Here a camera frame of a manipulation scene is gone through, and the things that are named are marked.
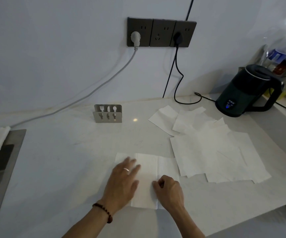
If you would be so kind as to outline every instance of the left hand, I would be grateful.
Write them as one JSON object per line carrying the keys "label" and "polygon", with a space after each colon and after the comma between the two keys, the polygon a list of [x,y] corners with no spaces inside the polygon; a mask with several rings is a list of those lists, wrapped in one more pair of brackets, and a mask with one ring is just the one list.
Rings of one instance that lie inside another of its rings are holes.
{"label": "left hand", "polygon": [[135,180],[135,176],[141,168],[141,165],[133,168],[135,162],[135,159],[131,160],[130,157],[127,157],[112,170],[103,197],[98,201],[111,215],[121,210],[134,196],[139,184],[139,181]]}

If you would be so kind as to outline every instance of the white marble countertop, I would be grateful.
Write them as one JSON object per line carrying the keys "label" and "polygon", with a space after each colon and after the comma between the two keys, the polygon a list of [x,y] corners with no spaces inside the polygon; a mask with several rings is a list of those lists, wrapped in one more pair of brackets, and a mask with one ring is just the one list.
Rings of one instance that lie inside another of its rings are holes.
{"label": "white marble countertop", "polygon": [[[286,154],[249,115],[227,117],[208,100],[191,106],[172,99],[121,104],[123,123],[96,124],[93,106],[79,106],[16,127],[27,132],[0,210],[0,237],[61,237],[102,195],[117,152],[174,157],[171,136],[148,121],[166,105],[176,111],[203,106],[207,115],[224,117],[231,130],[249,133],[272,175],[260,184],[181,177],[186,208],[205,235],[286,204]],[[44,112],[0,115],[0,126]],[[180,234],[166,211],[126,207],[99,237]]]}

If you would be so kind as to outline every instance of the kettle lid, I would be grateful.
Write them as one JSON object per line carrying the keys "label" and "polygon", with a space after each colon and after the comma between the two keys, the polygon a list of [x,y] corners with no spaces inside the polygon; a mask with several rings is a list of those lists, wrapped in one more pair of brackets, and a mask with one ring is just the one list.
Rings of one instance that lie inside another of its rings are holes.
{"label": "kettle lid", "polygon": [[271,80],[271,78],[275,77],[275,74],[269,69],[257,64],[247,65],[245,69],[249,74],[255,76],[256,78]]}

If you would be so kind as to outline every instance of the outlet panel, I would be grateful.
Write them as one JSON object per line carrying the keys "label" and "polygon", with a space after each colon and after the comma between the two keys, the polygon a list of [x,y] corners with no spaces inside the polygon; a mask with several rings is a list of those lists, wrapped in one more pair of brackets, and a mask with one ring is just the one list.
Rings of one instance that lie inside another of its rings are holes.
{"label": "outlet panel", "polygon": [[[195,21],[176,21],[175,28],[173,31],[173,36],[175,33],[180,32],[183,36],[183,42],[179,47],[188,47],[190,40],[192,39],[197,22]],[[175,47],[175,42],[171,40],[170,47]]]}
{"label": "outlet panel", "polygon": [[153,19],[150,47],[169,47],[175,20]]}
{"label": "outlet panel", "polygon": [[128,17],[126,37],[127,46],[134,47],[134,43],[131,41],[131,33],[137,31],[141,35],[140,47],[148,47],[150,45],[152,24],[153,19]]}

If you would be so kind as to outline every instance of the black kettle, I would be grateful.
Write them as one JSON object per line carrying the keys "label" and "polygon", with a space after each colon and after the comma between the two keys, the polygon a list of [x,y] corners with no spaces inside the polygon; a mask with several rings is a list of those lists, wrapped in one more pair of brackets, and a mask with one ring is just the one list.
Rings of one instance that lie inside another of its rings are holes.
{"label": "black kettle", "polygon": [[[273,88],[274,91],[262,107],[253,104]],[[216,100],[217,109],[230,117],[239,117],[244,112],[264,112],[269,110],[283,91],[283,82],[269,69],[251,64],[231,80],[226,89]]]}

